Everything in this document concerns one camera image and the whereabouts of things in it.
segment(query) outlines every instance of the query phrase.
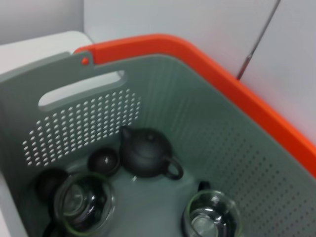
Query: gray basket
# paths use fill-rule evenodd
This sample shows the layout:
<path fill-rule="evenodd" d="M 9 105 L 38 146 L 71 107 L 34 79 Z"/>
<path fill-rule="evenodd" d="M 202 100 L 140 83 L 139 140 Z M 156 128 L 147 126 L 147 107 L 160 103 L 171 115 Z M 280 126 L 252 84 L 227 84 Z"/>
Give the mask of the gray basket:
<path fill-rule="evenodd" d="M 167 135 L 186 175 L 178 183 L 156 178 L 133 186 L 132 176 L 120 170 L 113 180 L 118 187 L 114 228 L 123 223 L 127 231 L 119 227 L 108 236 L 180 237 L 181 213 L 200 179 L 236 201 L 249 227 L 246 236 L 316 236 L 313 176 L 186 62 L 143 54 L 97 66 L 81 64 L 83 58 L 96 61 L 87 51 L 60 54 L 0 77 L 0 165 L 20 213 L 36 175 L 46 167 L 73 166 L 105 144 L 118 144 L 119 127 L 130 125 Z M 122 70 L 118 82 L 39 109 L 47 92 Z M 158 216 L 165 222 L 158 225 L 161 219 L 151 222 L 145 214 L 135 218 L 139 210 L 164 203 Z M 30 237 L 39 236 L 47 218 L 31 222 L 40 214 L 31 221 L 21 215 Z"/>

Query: plastic basket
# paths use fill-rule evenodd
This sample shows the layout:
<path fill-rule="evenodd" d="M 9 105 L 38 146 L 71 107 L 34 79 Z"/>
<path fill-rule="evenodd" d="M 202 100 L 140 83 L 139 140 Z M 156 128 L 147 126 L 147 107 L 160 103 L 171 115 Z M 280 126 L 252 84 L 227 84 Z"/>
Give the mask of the plastic basket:
<path fill-rule="evenodd" d="M 49 91 L 114 71 L 124 71 L 116 83 L 68 98 L 48 111 L 38 107 Z M 179 183 L 143 180 L 135 187 L 125 184 L 131 178 L 126 173 L 125 181 L 115 179 L 115 185 L 124 186 L 118 196 L 133 201 L 126 206 L 131 212 L 179 201 L 161 209 L 171 217 L 159 211 L 151 224 L 118 207 L 117 221 L 124 228 L 109 236 L 181 236 L 175 226 L 195 192 L 191 178 L 209 180 L 236 201 L 251 227 L 246 236 L 316 236 L 314 146 L 182 39 L 149 35 L 83 47 L 2 75 L 0 87 L 0 165 L 17 205 L 43 169 L 67 166 L 104 144 L 117 144 L 119 127 L 129 124 L 166 134 L 186 178 Z M 175 187 L 180 187 L 177 195 L 168 195 Z M 157 189 L 166 194 L 157 196 Z M 158 225 L 159 215 L 165 223 Z M 29 228 L 32 224 L 22 219 L 30 237 L 36 236 L 30 229 L 37 224 Z M 143 226 L 133 226 L 136 221 Z"/>

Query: basket floor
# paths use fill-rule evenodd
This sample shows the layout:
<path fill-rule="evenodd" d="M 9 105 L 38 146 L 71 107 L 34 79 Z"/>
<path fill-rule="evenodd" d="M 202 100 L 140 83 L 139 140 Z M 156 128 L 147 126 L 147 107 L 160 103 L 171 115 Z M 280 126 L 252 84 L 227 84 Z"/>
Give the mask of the basket floor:
<path fill-rule="evenodd" d="M 117 209 L 109 237 L 182 237 L 182 212 L 197 191 L 185 172 L 179 181 L 164 176 L 137 179 L 121 169 L 113 180 Z"/>

